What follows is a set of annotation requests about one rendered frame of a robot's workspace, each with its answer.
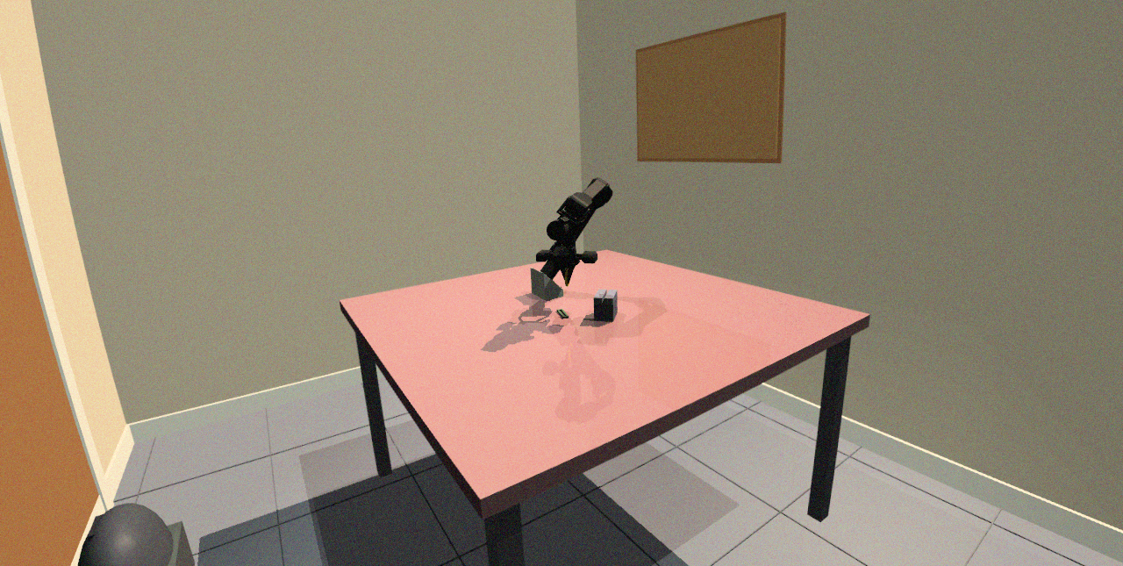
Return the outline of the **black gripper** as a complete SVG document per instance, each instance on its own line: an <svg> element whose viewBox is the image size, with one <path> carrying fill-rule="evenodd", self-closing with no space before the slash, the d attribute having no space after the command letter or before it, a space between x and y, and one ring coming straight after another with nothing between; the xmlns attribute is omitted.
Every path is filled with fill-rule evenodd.
<svg viewBox="0 0 1123 566"><path fill-rule="evenodd" d="M564 237L564 238L562 238L562 240L556 240L556 241L559 241L559 245L566 245L566 241L570 241L572 247L576 247L576 234L575 235L570 235L570 237ZM551 250L540 250L540 252L538 252L536 254L536 261L537 262L545 262L545 261L548 261L548 259L554 259ZM576 265L577 265L577 263L579 263L579 261L582 261L584 263L595 263L597 261L597 253L595 253L595 252L584 252L582 254L576 254L576 258L570 259L570 263L554 263L554 265L557 265L559 267L559 270L562 271L562 275L564 276L564 281L565 281L565 273L566 273L566 270L567 270L567 283L569 283L569 281L572 279L573 270L576 267Z"/></svg>

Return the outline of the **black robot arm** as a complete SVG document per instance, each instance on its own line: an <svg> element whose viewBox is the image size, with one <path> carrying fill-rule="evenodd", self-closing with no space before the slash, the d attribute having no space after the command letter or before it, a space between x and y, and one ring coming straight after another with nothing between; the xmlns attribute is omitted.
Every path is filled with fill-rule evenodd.
<svg viewBox="0 0 1123 566"><path fill-rule="evenodd" d="M576 234L576 239L578 239L594 211L610 201L613 191L609 186L606 181L597 177L588 183L585 191L577 191L572 197L567 197L557 211L562 216L547 227L548 237L551 240L562 240L564 237ZM549 250L553 252L554 259L548 259L540 273L545 273L553 281L554 276L559 273L559 267L554 263L570 263L570 259L576 258L576 247L572 247L570 241L566 241L566 245L559 245L559 241L555 241Z"/></svg>

